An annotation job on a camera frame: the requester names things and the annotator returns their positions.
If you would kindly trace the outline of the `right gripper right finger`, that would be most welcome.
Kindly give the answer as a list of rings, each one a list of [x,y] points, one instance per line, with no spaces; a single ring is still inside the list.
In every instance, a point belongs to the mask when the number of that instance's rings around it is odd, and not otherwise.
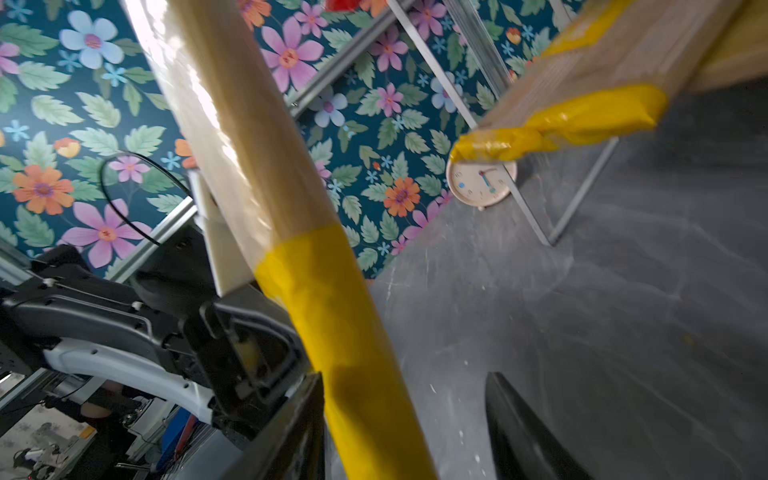
[[[486,377],[485,412],[499,479],[591,477],[500,372]]]

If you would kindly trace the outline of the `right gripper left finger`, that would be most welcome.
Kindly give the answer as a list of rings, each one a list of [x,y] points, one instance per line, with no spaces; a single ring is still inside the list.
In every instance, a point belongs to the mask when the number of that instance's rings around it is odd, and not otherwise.
[[[326,425],[322,375],[308,375],[294,395],[224,474],[226,480],[324,479]]]

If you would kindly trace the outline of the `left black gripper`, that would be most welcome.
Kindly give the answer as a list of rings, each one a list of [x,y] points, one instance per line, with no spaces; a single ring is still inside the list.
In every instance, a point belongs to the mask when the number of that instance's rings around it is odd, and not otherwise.
[[[132,275],[140,299],[172,319],[164,348],[185,378],[210,389],[212,426],[252,441],[309,369],[287,312],[257,282],[217,294],[203,235],[185,226]]]

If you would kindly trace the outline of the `yellow pasta bag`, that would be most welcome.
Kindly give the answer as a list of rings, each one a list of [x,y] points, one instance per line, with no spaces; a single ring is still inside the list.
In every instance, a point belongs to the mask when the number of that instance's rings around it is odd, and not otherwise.
[[[347,476],[435,478],[356,257],[237,7],[127,1],[124,9],[247,264],[322,375]]]
[[[654,129],[741,9],[739,1],[588,1],[453,163],[510,162]]]

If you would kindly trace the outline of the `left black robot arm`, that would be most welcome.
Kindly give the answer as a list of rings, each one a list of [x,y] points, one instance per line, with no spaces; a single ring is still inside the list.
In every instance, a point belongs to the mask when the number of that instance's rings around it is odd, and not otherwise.
[[[308,369],[288,314],[255,283],[216,293],[205,241],[185,227],[125,283],[58,246],[1,292],[1,367],[98,377],[251,441]]]

